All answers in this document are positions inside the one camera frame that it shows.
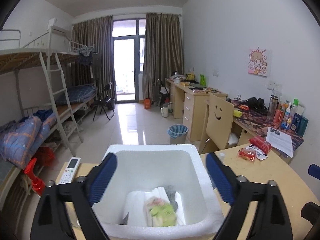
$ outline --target plastic bag liner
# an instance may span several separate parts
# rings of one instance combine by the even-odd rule
[[[182,125],[182,124],[176,124],[173,126],[170,126],[168,129],[168,134],[171,139],[178,138],[182,135],[186,135],[188,133],[188,127]]]

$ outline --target thermos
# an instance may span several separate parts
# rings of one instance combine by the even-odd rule
[[[278,97],[271,95],[267,118],[273,120],[278,106]]]

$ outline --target bedding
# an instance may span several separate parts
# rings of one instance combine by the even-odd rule
[[[41,127],[41,120],[30,117],[25,122],[15,123],[0,135],[0,154],[5,161],[10,161],[25,169],[34,155],[31,147]]]
[[[51,113],[43,119],[44,122],[38,116],[30,116],[23,118],[19,123],[11,121],[0,127],[0,155],[5,161],[25,169],[56,122],[56,116],[52,111],[41,111],[42,118]]]
[[[83,85],[68,88],[68,96],[71,104],[83,103],[88,98],[92,97],[96,93],[96,88],[93,85]],[[67,104],[65,95],[61,95],[56,100],[57,106],[64,106]]]

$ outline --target glass door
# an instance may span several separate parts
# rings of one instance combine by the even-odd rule
[[[135,101],[134,39],[114,41],[116,100]]]
[[[116,101],[139,101],[139,76],[143,71],[145,19],[115,21],[114,67],[116,76]]]

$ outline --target red snack bag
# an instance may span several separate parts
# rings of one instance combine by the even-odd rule
[[[243,109],[243,110],[249,110],[249,106],[246,106],[246,105],[241,105],[239,106],[240,109]]]
[[[253,149],[245,149],[242,148],[239,152],[238,152],[238,156],[244,158],[245,160],[248,161],[254,161],[254,159],[256,158],[256,151]]]
[[[260,136],[249,139],[249,142],[257,146],[265,154],[268,154],[268,152],[270,152],[270,150],[272,149],[272,145]]]

